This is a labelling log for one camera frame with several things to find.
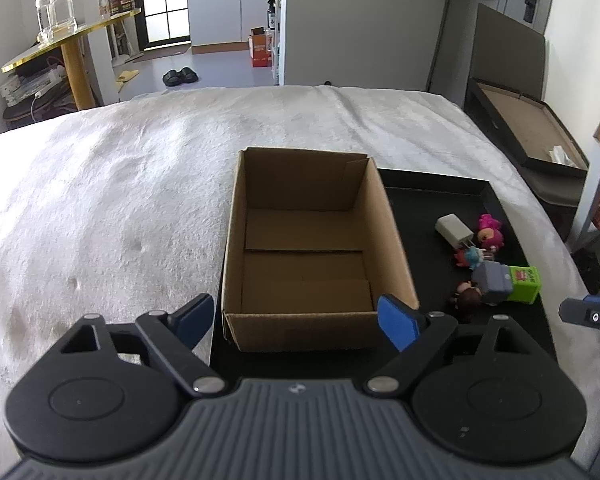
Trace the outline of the brown haired small figurine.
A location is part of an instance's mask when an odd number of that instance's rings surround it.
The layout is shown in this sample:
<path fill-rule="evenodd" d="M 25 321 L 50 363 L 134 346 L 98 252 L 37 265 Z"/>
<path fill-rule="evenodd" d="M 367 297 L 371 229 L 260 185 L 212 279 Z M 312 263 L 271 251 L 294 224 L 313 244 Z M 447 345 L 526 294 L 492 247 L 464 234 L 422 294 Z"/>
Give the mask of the brown haired small figurine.
<path fill-rule="evenodd" d="M 450 303 L 455 311 L 480 306 L 483 304 L 483 294 L 475 282 L 461 282 L 455 289 Z"/>

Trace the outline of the green toy cube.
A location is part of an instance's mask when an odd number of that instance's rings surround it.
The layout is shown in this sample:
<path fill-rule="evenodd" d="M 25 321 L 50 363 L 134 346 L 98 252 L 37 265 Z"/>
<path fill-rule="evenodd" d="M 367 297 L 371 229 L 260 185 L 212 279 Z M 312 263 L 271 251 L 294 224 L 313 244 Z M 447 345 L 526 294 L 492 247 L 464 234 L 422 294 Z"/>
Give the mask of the green toy cube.
<path fill-rule="evenodd" d="M 535 266 L 510 266 L 509 275 L 513 289 L 507 300 L 533 304 L 542 288 L 538 269 Z"/>

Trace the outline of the red blue beer mug figurine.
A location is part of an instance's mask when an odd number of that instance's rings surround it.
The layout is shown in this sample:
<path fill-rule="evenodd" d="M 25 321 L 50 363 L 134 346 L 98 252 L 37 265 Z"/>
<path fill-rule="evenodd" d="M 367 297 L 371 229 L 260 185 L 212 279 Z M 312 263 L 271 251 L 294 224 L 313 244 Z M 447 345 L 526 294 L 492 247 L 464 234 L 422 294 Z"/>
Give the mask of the red blue beer mug figurine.
<path fill-rule="evenodd" d="M 483 261 L 493 261 L 494 252 L 476 246 L 457 249 L 455 253 L 456 264 L 461 268 L 475 270 Z"/>

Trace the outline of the grey block figurine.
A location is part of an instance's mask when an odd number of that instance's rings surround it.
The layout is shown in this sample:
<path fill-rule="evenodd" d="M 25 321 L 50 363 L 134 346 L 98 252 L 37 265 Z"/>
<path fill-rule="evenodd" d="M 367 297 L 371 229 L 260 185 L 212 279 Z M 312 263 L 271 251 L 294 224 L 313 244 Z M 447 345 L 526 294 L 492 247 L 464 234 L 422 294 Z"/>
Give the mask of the grey block figurine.
<path fill-rule="evenodd" d="M 472 271 L 471 279 L 488 304 L 505 301 L 513 293 L 513 280 L 506 264 L 484 260 Z"/>

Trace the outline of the pink dinosaur figurine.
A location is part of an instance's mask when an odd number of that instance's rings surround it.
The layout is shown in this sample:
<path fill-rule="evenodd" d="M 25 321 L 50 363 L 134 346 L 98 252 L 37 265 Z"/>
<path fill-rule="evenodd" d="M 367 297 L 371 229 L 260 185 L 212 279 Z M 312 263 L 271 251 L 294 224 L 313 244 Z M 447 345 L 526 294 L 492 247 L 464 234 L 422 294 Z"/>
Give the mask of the pink dinosaur figurine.
<path fill-rule="evenodd" d="M 485 250 L 497 252 L 504 245 L 501 232 L 502 222 L 490 214 L 482 214 L 478 219 L 478 242 Z"/>

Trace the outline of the white usb charger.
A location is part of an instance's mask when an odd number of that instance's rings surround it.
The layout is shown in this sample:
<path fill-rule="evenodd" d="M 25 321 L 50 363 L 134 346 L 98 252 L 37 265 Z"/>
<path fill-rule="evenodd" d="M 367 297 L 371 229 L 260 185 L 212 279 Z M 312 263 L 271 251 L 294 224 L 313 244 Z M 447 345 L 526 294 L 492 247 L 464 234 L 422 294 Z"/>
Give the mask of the white usb charger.
<path fill-rule="evenodd" d="M 472 246 L 474 232 L 456 214 L 440 217 L 434 228 L 454 249 Z"/>

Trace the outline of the black shallow tray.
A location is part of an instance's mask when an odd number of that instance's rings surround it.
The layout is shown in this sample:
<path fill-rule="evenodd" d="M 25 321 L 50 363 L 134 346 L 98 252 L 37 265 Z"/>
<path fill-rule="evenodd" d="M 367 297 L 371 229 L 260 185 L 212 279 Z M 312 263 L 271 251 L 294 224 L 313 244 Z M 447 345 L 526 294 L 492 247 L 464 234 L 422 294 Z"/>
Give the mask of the black shallow tray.
<path fill-rule="evenodd" d="M 470 277 L 457 264 L 455 250 L 434 228 L 438 218 L 456 214 L 473 229 L 482 214 L 502 222 L 504 247 L 496 254 L 509 266 L 528 266 L 527 257 L 494 189 L 485 180 L 381 169 L 396 226 L 412 271 L 420 308 L 428 313 L 449 313 L 471 326 L 486 324 L 491 313 L 510 315 L 550 356 L 556 356 L 542 300 L 533 304 L 501 302 L 496 306 L 457 308 L 452 296 L 457 286 Z M 211 367 L 234 382 L 241 377 L 330 379 L 352 378 L 356 382 L 396 356 L 396 349 L 381 338 L 370 347 L 352 351 L 257 353 L 237 349 L 222 322 L 214 322 Z"/>

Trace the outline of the brown cardboard box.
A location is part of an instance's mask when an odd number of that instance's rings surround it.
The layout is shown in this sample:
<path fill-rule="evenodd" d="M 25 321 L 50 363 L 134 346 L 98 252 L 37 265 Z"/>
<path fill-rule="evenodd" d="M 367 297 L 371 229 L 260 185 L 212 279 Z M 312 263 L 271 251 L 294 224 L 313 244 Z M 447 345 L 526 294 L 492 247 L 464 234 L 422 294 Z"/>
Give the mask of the brown cardboard box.
<path fill-rule="evenodd" d="M 418 309 L 377 166 L 366 154 L 246 148 L 225 248 L 223 330 L 241 352 L 364 348 L 377 306 Z"/>

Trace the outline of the white fluffy blanket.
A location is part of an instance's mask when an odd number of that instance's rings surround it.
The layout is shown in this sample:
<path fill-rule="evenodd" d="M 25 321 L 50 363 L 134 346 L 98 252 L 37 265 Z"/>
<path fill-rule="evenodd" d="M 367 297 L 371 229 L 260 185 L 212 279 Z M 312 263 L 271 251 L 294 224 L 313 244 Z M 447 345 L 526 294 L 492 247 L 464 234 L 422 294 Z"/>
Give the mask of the white fluffy blanket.
<path fill-rule="evenodd" d="M 207 88 L 146 94 L 0 134 L 0 475 L 14 383 L 87 312 L 127 321 L 219 287 L 238 154 L 250 146 L 363 153 L 379 167 L 487 180 L 528 260 L 562 369 L 600 452 L 600 333 L 562 322 L 586 289 L 507 157 L 455 104 L 416 91 Z"/>

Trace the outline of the brown lined black tray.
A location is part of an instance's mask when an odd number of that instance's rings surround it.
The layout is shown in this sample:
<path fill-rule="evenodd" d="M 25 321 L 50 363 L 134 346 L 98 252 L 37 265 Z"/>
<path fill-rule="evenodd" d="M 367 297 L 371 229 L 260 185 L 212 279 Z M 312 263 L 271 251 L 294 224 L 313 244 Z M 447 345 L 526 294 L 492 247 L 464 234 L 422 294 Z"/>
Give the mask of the brown lined black tray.
<path fill-rule="evenodd" d="M 521 166 L 562 177 L 586 176 L 585 154 L 546 103 L 474 78 L 468 81 L 467 97 L 486 112 L 495 139 Z"/>

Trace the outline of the orange red carton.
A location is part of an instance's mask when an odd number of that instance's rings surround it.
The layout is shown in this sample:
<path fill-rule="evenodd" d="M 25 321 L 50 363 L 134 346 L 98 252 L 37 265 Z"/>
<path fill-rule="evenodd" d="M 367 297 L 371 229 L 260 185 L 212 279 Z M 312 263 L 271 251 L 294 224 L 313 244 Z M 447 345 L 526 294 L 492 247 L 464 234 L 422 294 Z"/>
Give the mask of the orange red carton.
<path fill-rule="evenodd" d="M 253 27 L 249 35 L 249 53 L 254 68 L 272 65 L 271 34 L 265 27 Z"/>

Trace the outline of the gold round side table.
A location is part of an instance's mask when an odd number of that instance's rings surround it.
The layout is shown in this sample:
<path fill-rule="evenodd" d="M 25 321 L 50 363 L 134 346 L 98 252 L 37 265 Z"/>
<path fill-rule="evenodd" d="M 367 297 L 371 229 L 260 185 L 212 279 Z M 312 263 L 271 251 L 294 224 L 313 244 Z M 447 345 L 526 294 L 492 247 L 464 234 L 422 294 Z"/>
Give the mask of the gold round side table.
<path fill-rule="evenodd" d="M 96 102 L 91 85 L 88 82 L 83 55 L 80 49 L 80 38 L 95 30 L 106 28 L 111 24 L 121 22 L 126 18 L 132 18 L 133 16 L 140 14 L 140 12 L 142 12 L 142 10 L 133 9 L 111 15 L 109 18 L 101 18 L 98 21 L 82 24 L 71 34 L 65 34 L 48 44 L 35 44 L 33 47 L 30 47 L 30 49 L 18 54 L 4 64 L 1 67 L 1 71 L 3 74 L 9 73 L 16 67 L 26 64 L 46 52 L 50 52 L 55 48 L 61 48 L 62 59 L 65 63 L 65 70 L 74 97 L 74 102 L 76 102 L 76 107 L 78 110 L 89 110 L 96 106 Z"/>

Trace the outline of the white kitchen cabinet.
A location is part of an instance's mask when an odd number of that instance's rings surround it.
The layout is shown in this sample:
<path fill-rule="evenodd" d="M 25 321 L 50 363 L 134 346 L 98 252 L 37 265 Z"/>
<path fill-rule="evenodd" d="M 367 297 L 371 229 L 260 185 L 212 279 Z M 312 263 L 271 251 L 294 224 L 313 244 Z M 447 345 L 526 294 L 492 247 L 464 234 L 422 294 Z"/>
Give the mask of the white kitchen cabinet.
<path fill-rule="evenodd" d="M 251 29 L 268 24 L 270 0 L 187 0 L 194 53 L 246 50 Z"/>

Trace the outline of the black spray bottle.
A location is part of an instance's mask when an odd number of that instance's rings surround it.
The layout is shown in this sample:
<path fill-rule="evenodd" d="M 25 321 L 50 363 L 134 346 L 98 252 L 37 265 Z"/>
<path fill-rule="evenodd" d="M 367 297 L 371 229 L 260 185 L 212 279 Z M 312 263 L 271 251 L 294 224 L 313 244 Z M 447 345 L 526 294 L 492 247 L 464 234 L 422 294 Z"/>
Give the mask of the black spray bottle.
<path fill-rule="evenodd" d="M 268 0 L 268 30 L 276 29 L 276 3 L 275 0 Z"/>

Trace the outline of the grey metal frame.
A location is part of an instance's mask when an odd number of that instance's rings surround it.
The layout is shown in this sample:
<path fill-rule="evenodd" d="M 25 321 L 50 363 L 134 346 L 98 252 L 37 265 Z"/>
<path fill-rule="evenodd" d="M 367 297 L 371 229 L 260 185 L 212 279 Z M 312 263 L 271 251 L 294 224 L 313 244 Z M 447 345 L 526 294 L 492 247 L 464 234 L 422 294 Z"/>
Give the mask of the grey metal frame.
<path fill-rule="evenodd" d="M 600 124 L 594 132 L 595 150 L 590 157 L 590 166 L 571 229 L 566 241 L 570 252 L 576 252 L 594 237 L 593 217 L 600 203 Z"/>

